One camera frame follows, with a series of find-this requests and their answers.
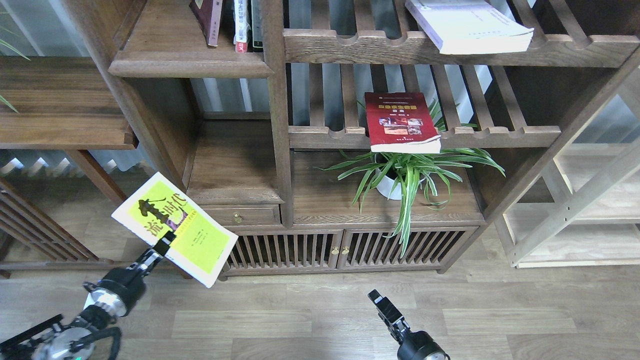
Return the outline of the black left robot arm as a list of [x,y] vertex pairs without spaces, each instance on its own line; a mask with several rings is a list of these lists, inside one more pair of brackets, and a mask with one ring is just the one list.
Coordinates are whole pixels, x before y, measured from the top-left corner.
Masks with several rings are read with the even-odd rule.
[[111,338],[109,359],[121,349],[117,319],[127,316],[146,292],[144,277],[162,260],[176,239],[167,231],[126,268],[111,269],[98,283],[84,282],[89,305],[68,325],[61,314],[1,343],[3,360],[88,360],[97,341]]

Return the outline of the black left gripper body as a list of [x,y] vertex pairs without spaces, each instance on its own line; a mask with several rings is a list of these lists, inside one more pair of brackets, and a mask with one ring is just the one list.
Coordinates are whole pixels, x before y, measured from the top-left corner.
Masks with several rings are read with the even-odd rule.
[[96,284],[83,282],[88,301],[112,317],[125,317],[146,292],[144,277],[163,259],[163,254],[148,248],[126,268],[113,268]]

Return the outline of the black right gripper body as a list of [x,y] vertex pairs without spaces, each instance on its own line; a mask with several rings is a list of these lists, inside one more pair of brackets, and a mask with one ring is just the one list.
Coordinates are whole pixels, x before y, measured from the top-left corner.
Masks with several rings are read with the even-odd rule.
[[397,358],[399,360],[449,360],[450,356],[434,341],[430,335],[421,330],[412,332],[405,317],[390,300],[377,301],[378,315],[399,344]]

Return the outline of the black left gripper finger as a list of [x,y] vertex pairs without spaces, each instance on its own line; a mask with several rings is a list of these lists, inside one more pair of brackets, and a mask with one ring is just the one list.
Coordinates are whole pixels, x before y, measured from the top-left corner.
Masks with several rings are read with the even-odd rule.
[[174,231],[167,231],[152,247],[152,250],[159,258],[164,258],[170,248],[170,244],[176,239]]

